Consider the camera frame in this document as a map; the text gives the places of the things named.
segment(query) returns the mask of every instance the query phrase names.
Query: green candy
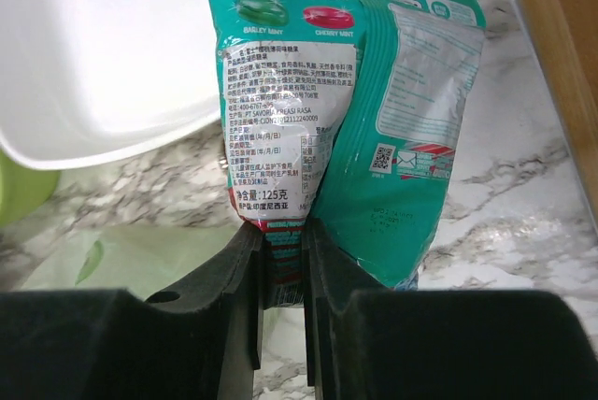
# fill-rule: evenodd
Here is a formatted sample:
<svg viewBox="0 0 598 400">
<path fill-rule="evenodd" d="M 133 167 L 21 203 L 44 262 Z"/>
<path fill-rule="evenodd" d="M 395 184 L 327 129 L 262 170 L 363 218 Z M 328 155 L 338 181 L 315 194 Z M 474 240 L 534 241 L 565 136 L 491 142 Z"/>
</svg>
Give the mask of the green candy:
<svg viewBox="0 0 598 400">
<path fill-rule="evenodd" d="M 276 0 L 236 0 L 239 17 L 266 26 L 284 26 L 289 22 L 287 9 Z"/>
</svg>

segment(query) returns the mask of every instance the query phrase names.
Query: nutrition label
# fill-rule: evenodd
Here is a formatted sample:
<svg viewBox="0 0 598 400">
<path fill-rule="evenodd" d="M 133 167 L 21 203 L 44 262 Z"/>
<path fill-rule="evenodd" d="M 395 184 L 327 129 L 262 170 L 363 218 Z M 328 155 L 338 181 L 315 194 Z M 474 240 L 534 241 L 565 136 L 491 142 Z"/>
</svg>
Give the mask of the nutrition label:
<svg viewBox="0 0 598 400">
<path fill-rule="evenodd" d="M 255 41 L 222 51 L 225 128 L 239 214 L 304 218 L 355 83 L 352 45 Z"/>
<path fill-rule="evenodd" d="M 385 136 L 454 149 L 483 34 L 395 4 L 389 8 L 399 30 L 399 51 L 377 129 Z"/>
</svg>

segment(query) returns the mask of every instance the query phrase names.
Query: white bowl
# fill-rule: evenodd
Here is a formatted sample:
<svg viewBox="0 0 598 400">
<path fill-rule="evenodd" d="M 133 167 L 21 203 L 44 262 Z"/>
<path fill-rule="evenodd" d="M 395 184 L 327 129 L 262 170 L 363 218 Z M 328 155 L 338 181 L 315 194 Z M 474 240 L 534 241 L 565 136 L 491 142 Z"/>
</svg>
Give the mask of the white bowl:
<svg viewBox="0 0 598 400">
<path fill-rule="evenodd" d="M 207 0 L 0 0 L 0 147 L 102 164 L 220 117 Z"/>
</svg>

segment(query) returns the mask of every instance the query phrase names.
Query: barcode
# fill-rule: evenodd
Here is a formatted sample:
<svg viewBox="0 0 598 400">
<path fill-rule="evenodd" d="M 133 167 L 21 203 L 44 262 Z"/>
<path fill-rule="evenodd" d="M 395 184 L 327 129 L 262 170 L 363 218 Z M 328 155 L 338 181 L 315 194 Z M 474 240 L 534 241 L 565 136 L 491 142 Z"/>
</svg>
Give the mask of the barcode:
<svg viewBox="0 0 598 400">
<path fill-rule="evenodd" d="M 392 171 L 392 156 L 394 155 L 395 147 L 392 145 L 384 145 L 378 143 L 370 171 L 377 173 L 390 174 Z"/>
</svg>

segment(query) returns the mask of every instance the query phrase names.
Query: white marble surface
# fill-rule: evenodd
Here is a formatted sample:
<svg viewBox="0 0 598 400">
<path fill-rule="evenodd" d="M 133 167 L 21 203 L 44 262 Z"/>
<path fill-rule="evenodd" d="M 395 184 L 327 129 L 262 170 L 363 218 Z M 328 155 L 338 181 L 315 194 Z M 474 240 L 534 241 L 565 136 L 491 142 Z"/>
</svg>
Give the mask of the white marble surface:
<svg viewBox="0 0 598 400">
<path fill-rule="evenodd" d="M 563 296 L 598 345 L 598 238 L 544 80 L 505 0 L 491 18 L 465 110 L 448 200 L 421 288 L 537 288 Z M 238 222 L 217 125 L 125 162 L 67 171 L 54 197 L 0 229 L 0 290 L 17 289 L 51 243 L 123 223 Z M 260 400 L 310 399 L 303 310 L 288 308 L 265 344 Z"/>
</svg>

